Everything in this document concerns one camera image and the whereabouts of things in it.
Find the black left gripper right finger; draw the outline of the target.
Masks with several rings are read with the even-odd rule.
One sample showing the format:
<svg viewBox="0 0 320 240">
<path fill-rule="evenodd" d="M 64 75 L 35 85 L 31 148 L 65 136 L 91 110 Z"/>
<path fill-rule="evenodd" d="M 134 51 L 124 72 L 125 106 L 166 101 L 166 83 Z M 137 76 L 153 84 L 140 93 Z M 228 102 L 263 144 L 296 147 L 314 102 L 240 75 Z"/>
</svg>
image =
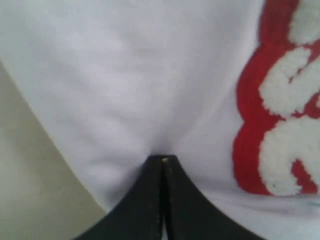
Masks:
<svg viewBox="0 0 320 240">
<path fill-rule="evenodd" d="M 210 203 L 176 156 L 163 156 L 161 162 L 162 216 L 168 240 L 260 239 Z"/>
</svg>

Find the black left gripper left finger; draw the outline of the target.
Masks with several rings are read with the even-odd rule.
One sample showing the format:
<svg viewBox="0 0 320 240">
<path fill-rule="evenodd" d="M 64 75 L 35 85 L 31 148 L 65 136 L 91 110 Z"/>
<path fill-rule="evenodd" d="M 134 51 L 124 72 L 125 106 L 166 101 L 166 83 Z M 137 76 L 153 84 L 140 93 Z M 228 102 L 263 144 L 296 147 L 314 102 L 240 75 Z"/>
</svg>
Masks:
<svg viewBox="0 0 320 240">
<path fill-rule="evenodd" d="M 160 240 L 163 231 L 163 162 L 150 156 L 121 201 L 76 240 Z"/>
</svg>

